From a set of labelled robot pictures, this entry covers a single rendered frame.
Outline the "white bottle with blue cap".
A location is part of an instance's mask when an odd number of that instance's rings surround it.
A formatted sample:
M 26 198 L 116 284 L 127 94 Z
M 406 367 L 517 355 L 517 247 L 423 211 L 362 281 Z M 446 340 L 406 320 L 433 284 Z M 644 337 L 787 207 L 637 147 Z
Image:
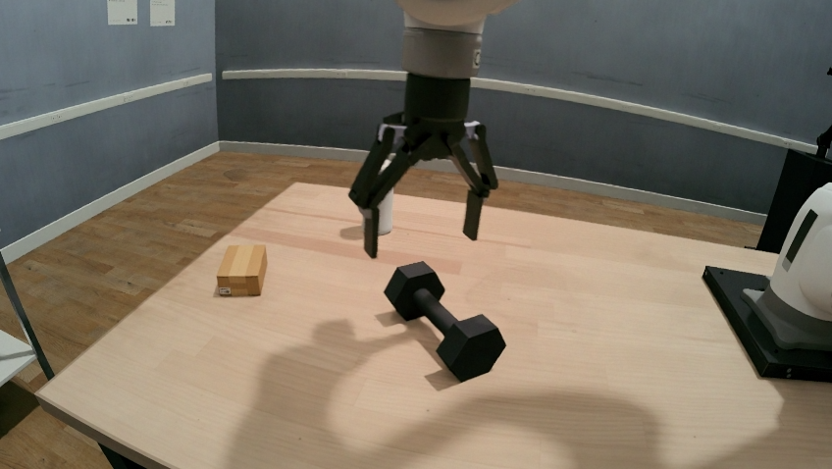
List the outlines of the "white bottle with blue cap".
M 390 164 L 388 160 L 383 171 L 386 167 Z M 392 206 L 393 206 L 393 192 L 389 195 L 389 197 L 385 200 L 385 202 L 380 206 L 381 210 L 381 227 L 380 227 L 380 235 L 385 235 L 391 232 L 392 230 Z M 365 232 L 365 218 L 362 216 L 362 230 Z

